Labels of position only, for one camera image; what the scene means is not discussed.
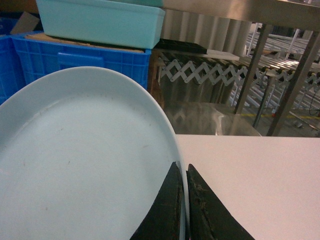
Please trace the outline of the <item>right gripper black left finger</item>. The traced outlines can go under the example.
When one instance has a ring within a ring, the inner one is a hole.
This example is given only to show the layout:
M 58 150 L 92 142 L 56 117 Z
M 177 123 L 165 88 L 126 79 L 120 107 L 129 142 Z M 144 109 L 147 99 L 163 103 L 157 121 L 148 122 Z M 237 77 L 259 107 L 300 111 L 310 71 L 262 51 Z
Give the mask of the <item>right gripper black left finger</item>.
M 180 238 L 183 181 L 173 162 L 147 215 L 132 240 L 178 240 Z

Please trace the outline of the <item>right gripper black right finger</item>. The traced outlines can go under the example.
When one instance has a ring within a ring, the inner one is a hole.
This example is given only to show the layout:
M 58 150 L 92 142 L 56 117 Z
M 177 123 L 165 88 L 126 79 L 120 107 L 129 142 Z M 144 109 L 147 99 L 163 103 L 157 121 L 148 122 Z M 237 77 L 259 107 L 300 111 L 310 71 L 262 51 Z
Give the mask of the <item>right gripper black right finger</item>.
M 192 240 L 252 240 L 223 205 L 200 173 L 188 165 L 190 238 Z

